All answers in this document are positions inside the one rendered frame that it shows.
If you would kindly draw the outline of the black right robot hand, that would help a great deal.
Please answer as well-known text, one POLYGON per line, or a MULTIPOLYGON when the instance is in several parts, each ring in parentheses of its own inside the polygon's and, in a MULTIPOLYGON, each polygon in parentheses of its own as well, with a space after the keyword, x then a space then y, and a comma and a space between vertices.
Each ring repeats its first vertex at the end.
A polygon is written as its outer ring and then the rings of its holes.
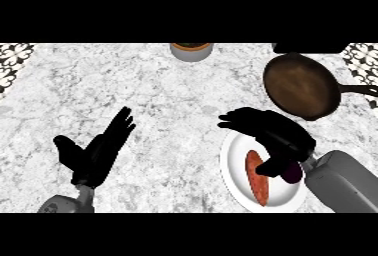
POLYGON ((256 167, 256 174, 280 176, 287 163, 301 164, 314 151, 315 140, 301 125, 271 110, 242 107, 218 116, 220 128, 227 128, 255 138, 270 158, 256 167))

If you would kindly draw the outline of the white round plate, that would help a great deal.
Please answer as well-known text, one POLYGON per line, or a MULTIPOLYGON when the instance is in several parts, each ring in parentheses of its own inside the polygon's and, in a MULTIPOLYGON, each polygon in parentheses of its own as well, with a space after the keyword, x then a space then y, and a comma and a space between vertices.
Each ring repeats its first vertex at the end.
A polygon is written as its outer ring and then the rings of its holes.
POLYGON ((227 190, 237 203, 252 213, 292 213, 305 200, 304 181, 287 184, 280 177, 270 178, 267 205, 261 206, 252 194, 245 171, 245 158, 249 150, 258 153, 262 161, 268 159, 267 150, 255 139, 230 131, 220 150, 220 169, 227 190))

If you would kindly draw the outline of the black appliance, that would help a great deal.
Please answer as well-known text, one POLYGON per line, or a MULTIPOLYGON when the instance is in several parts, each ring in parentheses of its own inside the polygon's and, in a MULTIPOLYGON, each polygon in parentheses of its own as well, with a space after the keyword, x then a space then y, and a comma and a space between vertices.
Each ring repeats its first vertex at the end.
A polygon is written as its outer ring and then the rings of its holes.
POLYGON ((338 54, 344 51, 347 43, 273 43, 274 53, 304 53, 304 54, 338 54))

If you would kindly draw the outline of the grey pot with orange rim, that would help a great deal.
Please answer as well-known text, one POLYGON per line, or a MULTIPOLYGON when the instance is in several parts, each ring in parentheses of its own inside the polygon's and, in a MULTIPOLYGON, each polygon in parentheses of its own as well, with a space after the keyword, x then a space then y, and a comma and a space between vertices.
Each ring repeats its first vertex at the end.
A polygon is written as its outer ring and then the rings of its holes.
POLYGON ((211 54, 212 43, 203 43, 196 47, 187 47, 177 43, 169 44, 169 50, 174 57, 184 62, 202 61, 211 54))

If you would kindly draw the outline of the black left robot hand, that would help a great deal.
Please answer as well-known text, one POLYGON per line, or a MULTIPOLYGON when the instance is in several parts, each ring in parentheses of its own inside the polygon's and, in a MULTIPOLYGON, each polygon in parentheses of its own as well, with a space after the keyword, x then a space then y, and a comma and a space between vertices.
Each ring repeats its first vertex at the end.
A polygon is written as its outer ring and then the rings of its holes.
POLYGON ((85 148, 81 148, 63 135, 53 138, 59 162, 72 171, 72 185, 84 185, 91 189, 101 185, 134 128, 131 109, 124 107, 85 148))

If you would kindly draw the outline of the dark cast iron pan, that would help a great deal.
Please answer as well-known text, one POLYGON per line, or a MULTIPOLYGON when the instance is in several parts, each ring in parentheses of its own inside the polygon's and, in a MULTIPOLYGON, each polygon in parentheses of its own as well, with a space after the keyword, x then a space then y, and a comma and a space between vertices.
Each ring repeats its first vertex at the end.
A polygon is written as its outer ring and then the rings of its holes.
POLYGON ((299 53, 279 55, 267 62, 262 84, 276 106, 307 121, 335 112, 342 93, 378 98, 376 85, 341 84, 327 68, 299 53))

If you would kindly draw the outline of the dark purple eggplant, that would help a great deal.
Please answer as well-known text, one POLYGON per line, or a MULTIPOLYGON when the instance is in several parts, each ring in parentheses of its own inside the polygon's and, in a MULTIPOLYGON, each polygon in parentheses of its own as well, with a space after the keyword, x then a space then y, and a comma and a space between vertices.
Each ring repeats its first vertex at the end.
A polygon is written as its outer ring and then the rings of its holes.
POLYGON ((287 184, 295 184, 301 181, 302 169, 299 164, 295 161, 290 161, 287 163, 286 169, 282 172, 280 177, 287 184))

